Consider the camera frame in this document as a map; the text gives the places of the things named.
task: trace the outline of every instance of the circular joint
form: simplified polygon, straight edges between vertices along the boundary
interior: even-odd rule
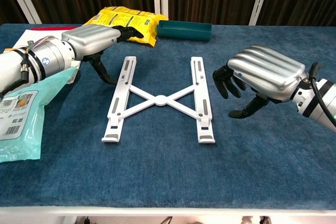
[[[158,95],[155,97],[155,105],[165,106],[167,104],[167,97],[165,95]]]

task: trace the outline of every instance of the product label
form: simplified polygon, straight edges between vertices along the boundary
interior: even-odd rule
[[[30,107],[38,91],[27,91],[0,102],[0,140],[21,136]]]

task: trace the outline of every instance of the black cable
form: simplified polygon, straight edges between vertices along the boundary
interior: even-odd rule
[[[269,218],[268,216],[263,216],[260,220],[259,224],[269,224]]]
[[[167,221],[169,221],[168,224],[170,224],[170,222],[172,221],[172,219],[173,219],[173,216],[168,216],[160,224],[166,224]]]
[[[20,87],[23,84],[26,84],[29,82],[29,60],[28,60],[28,54],[23,54],[21,66],[26,65],[26,70],[21,70],[21,77],[19,80],[12,82],[10,85],[8,85],[2,92],[0,92],[0,101],[3,99],[3,97],[10,91]]]
[[[309,81],[310,81],[311,87],[313,89],[313,92],[315,94],[315,97],[317,98],[323,112],[326,114],[326,116],[330,120],[330,122],[336,127],[336,119],[333,117],[333,115],[328,110],[326,104],[323,101],[323,98],[321,97],[319,89],[317,88],[317,85],[316,85],[316,76],[317,76],[317,72],[319,71],[320,68],[321,68],[321,63],[319,63],[319,62],[314,62],[311,65],[311,67],[308,71]]]
[[[328,110],[326,104],[324,103],[320,92],[316,86],[316,79],[315,77],[310,77],[310,83],[311,83],[311,87],[314,91],[314,94],[317,98],[317,100],[319,101],[319,104],[323,110],[323,112],[326,114],[327,118],[330,120],[330,122],[336,127],[336,119],[333,117],[333,115],[330,113],[330,111]]]
[[[84,224],[90,224],[89,216],[86,216],[86,219],[85,219],[85,221],[84,221]]]

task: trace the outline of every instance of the red object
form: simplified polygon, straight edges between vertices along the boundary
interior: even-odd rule
[[[53,27],[33,27],[30,30],[34,31],[58,31],[58,30],[71,30],[78,26],[53,26]]]

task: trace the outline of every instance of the plastic bag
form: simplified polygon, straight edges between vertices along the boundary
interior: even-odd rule
[[[156,43],[156,26],[160,20],[168,20],[161,14],[131,10],[123,6],[105,7],[84,25],[97,24],[104,26],[132,26],[143,34],[143,38],[130,38],[130,41],[147,43],[152,47]]]
[[[76,72],[71,67],[5,96],[0,102],[0,162],[40,159],[44,106]]]

